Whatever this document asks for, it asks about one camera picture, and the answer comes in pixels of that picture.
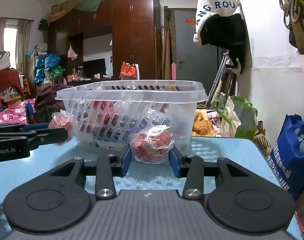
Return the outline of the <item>pink floral bedsheet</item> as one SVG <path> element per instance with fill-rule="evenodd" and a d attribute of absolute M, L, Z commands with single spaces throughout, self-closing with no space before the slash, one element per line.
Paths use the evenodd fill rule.
<path fill-rule="evenodd" d="M 30 103 L 34 108 L 35 99 L 28 99 L 0 112 L 0 124 L 21 123 L 27 124 L 25 106 Z"/>

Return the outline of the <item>dark clothes pile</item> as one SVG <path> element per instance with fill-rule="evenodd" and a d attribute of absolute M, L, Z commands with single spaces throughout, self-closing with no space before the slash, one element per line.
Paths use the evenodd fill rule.
<path fill-rule="evenodd" d="M 49 123 L 52 120 L 52 114 L 65 110 L 63 101 L 56 100 L 57 92 L 67 88 L 67 85 L 56 84 L 46 87 L 38 93 L 34 104 L 34 120 L 39 123 Z"/>

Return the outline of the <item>clear plastic laundry basket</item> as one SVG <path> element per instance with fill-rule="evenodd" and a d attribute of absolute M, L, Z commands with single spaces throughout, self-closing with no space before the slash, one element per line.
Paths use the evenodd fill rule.
<path fill-rule="evenodd" d="M 187 153 L 196 106 L 208 96 L 196 81 L 116 80 L 62 89 L 56 98 L 74 115 L 75 138 L 85 150 L 121 148 L 132 133 L 169 125 L 174 145 Z"/>

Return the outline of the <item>green white shopping bag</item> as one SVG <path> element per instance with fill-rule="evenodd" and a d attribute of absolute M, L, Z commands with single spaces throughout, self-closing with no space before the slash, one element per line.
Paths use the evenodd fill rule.
<path fill-rule="evenodd" d="M 226 103 L 217 99 L 212 106 L 221 117 L 222 137 L 253 139 L 257 131 L 258 111 L 251 102 L 240 96 L 229 96 Z"/>

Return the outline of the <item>black television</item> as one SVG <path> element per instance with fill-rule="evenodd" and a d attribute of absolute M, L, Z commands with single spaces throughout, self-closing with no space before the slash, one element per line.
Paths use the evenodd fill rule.
<path fill-rule="evenodd" d="M 83 61 L 83 75 L 86 78 L 100 79 L 106 74 L 105 59 Z"/>

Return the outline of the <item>red white hanging bag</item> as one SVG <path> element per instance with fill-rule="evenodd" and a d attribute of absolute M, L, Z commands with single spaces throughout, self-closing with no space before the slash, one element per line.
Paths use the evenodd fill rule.
<path fill-rule="evenodd" d="M 136 63 L 126 63 L 123 61 L 119 77 L 122 80 L 139 80 L 139 65 Z"/>

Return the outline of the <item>blue shopping bag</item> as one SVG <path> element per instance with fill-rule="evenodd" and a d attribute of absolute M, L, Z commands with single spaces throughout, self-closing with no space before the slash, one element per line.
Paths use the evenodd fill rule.
<path fill-rule="evenodd" d="M 268 165 L 286 191 L 297 200 L 304 190 L 304 121 L 300 115 L 286 115 Z"/>

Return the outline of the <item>grey door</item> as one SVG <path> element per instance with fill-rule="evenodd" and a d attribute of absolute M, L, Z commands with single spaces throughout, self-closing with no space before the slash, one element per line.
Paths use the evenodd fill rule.
<path fill-rule="evenodd" d="M 174 19 L 177 79 L 201 82 L 209 94 L 220 64 L 220 49 L 193 42 L 196 27 L 194 10 L 175 10 Z"/>

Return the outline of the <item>beige window curtain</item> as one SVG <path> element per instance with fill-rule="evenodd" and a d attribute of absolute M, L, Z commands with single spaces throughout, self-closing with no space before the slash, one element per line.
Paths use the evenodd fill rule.
<path fill-rule="evenodd" d="M 15 59 L 16 69 L 22 75 L 27 73 L 25 58 L 28 52 L 31 24 L 30 20 L 18 20 L 17 23 Z"/>

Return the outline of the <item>metal crutches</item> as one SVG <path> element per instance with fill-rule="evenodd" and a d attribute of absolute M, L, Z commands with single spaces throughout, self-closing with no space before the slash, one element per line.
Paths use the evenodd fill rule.
<path fill-rule="evenodd" d="M 209 96 L 208 96 L 208 99 L 207 99 L 207 102 L 206 102 L 206 106 L 208 108 L 211 106 L 211 101 L 212 101 L 212 99 L 214 97 L 215 91 L 216 91 L 216 89 L 217 89 L 217 87 L 219 85 L 221 77 L 222 77 L 222 75 L 223 75 L 223 73 L 225 71 L 225 65 L 226 65 L 226 61 L 227 61 L 227 58 L 228 58 L 228 52 L 229 51 L 223 53 L 223 58 L 221 60 L 220 66 L 219 66 L 219 70 L 217 72 L 217 75 L 216 75 L 216 77 L 214 79 L 214 82 L 213 82 L 213 85 L 211 87 L 211 90 L 209 92 Z"/>

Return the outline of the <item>black garment hanging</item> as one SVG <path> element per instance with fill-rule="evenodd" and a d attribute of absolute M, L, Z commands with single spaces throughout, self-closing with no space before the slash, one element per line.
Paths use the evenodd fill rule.
<path fill-rule="evenodd" d="M 200 31 L 201 44 L 210 44 L 228 50 L 233 68 L 240 74 L 250 63 L 250 41 L 246 22 L 241 14 L 223 17 L 218 14 L 205 21 Z"/>

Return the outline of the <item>dark red wooden wardrobe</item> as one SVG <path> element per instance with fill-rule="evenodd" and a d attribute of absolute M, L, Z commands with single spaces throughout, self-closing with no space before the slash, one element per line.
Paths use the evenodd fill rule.
<path fill-rule="evenodd" d="M 70 75 L 84 61 L 84 40 L 105 34 L 112 36 L 113 78 L 123 62 L 138 64 L 141 79 L 161 78 L 158 0 L 107 0 L 95 12 L 71 9 L 49 23 L 48 53 L 58 54 Z"/>

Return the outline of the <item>white jacket blue letters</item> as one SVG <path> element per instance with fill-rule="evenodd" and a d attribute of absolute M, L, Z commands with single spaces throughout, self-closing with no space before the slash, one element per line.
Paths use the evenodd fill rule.
<path fill-rule="evenodd" d="M 229 17 L 235 14 L 241 15 L 241 3 L 238 0 L 198 0 L 193 42 L 201 45 L 201 31 L 211 17 Z"/>

